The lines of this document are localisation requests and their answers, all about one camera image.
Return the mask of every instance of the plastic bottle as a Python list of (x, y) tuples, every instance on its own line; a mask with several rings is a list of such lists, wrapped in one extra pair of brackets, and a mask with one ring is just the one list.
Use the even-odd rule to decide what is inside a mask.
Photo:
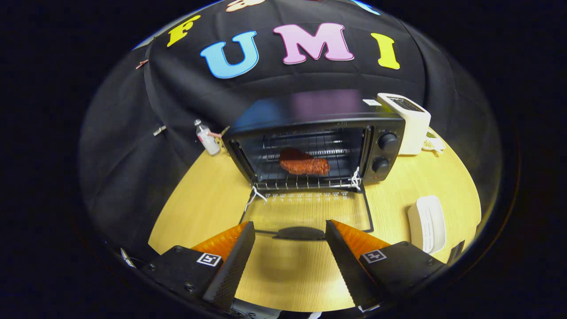
[(197, 127), (197, 137), (207, 152), (211, 155), (217, 154), (221, 150), (221, 147), (218, 146), (214, 137), (207, 135), (211, 130), (206, 125), (202, 125), (199, 119), (195, 120), (195, 126)]

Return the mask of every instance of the letter m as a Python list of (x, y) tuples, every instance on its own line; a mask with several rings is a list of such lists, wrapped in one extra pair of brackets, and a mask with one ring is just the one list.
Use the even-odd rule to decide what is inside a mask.
[(317, 29), (315, 36), (296, 24), (279, 26), (274, 29), (274, 33), (281, 35), (287, 55), (283, 58), (285, 64), (297, 64), (307, 60), (301, 54), (301, 46), (313, 59), (318, 60), (323, 52), (323, 47), (327, 45), (325, 58), (333, 61), (348, 61), (354, 59), (354, 55), (349, 52), (346, 46), (342, 30), (345, 27), (337, 23), (322, 23)]

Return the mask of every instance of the white cable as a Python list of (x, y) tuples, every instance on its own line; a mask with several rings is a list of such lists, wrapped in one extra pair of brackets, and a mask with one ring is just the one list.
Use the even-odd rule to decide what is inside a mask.
[(356, 187), (356, 189), (360, 190), (360, 187), (358, 185), (360, 185), (360, 177), (358, 176), (358, 170), (360, 169), (360, 166), (356, 168), (356, 171), (354, 171), (353, 176), (350, 178), (350, 182), (352, 184), (352, 186)]
[(256, 189), (255, 186), (252, 186), (252, 190), (254, 190), (254, 196), (252, 196), (252, 199), (250, 200), (250, 202), (248, 202), (248, 204), (246, 204), (246, 207), (244, 207), (244, 212), (246, 212), (246, 209), (248, 209), (248, 206), (250, 204), (252, 204), (252, 201), (254, 200), (256, 195), (258, 195), (259, 197), (262, 197), (266, 201), (266, 203), (268, 202), (268, 200), (265, 197), (263, 197), (262, 194), (258, 193), (258, 190)]

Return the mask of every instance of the oven knob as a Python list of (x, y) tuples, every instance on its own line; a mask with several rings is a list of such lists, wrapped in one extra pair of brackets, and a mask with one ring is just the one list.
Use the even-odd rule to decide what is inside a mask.
[(378, 175), (387, 173), (390, 170), (390, 163), (388, 163), (387, 159), (378, 157), (374, 160), (374, 163), (372, 163), (372, 170)]
[(400, 141), (392, 133), (386, 133), (378, 139), (378, 146), (388, 154), (395, 154)]

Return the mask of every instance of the letter u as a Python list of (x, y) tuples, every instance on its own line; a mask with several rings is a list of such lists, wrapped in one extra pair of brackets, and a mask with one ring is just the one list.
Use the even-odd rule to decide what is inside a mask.
[(258, 63), (258, 49), (254, 43), (256, 31), (241, 33), (232, 38), (233, 42), (239, 42), (244, 60), (238, 64), (229, 64), (222, 48), (225, 42), (217, 42), (201, 51), (201, 56), (207, 60), (211, 73), (221, 79), (234, 78), (254, 68)]

